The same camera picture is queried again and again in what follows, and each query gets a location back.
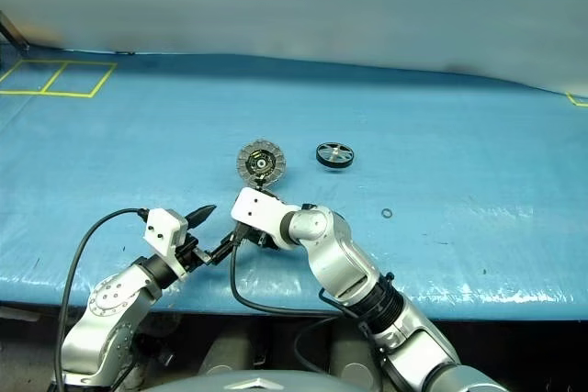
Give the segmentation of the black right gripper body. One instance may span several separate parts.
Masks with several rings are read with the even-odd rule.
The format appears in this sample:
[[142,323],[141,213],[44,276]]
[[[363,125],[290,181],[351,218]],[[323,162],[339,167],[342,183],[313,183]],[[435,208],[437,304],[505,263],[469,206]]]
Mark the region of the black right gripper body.
[[237,222],[231,235],[232,248],[236,250],[244,241],[250,241],[254,245],[271,250],[277,250],[272,237],[259,229],[246,225],[242,222]]

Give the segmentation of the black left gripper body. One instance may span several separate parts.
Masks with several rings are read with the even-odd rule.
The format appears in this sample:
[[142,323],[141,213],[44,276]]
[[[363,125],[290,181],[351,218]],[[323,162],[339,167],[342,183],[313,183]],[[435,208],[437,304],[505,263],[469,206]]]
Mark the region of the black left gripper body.
[[192,273],[201,265],[211,264],[212,257],[198,247],[196,237],[187,234],[184,244],[176,248],[176,259],[187,273]]

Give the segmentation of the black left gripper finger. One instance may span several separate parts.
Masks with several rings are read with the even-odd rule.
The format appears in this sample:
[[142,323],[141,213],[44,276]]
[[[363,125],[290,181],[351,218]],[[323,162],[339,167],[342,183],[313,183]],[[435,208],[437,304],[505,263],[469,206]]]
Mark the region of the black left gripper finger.
[[196,228],[197,226],[201,225],[206,219],[210,216],[210,214],[216,209],[216,205],[206,205],[203,207],[199,207],[192,212],[185,215],[185,219],[187,220],[187,226],[189,228]]

